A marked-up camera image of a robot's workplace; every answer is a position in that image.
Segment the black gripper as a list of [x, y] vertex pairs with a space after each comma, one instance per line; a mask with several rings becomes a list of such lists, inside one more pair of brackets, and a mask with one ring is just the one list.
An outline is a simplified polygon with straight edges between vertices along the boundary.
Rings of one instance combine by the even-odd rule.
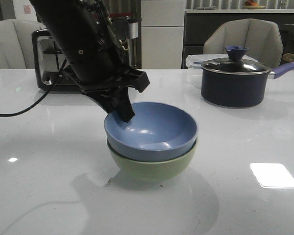
[[62, 75], [73, 81], [85, 96], [97, 103], [106, 113], [115, 111], [123, 122], [129, 122], [135, 116], [128, 88], [134, 88], [141, 93], [150, 84], [146, 72], [128, 65], [122, 65], [119, 73], [103, 80], [91, 75], [90, 82], [83, 82], [78, 78], [71, 66], [66, 67]]

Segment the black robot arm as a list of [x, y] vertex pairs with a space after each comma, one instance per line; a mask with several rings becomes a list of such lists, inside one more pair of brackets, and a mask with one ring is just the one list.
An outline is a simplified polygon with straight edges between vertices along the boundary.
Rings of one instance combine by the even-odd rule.
[[31, 4], [69, 62], [71, 70], [65, 73], [81, 93], [106, 113], [115, 111], [129, 122], [135, 113], [128, 89], [141, 93], [150, 81], [144, 71], [124, 62], [124, 49], [103, 1], [33, 0]]

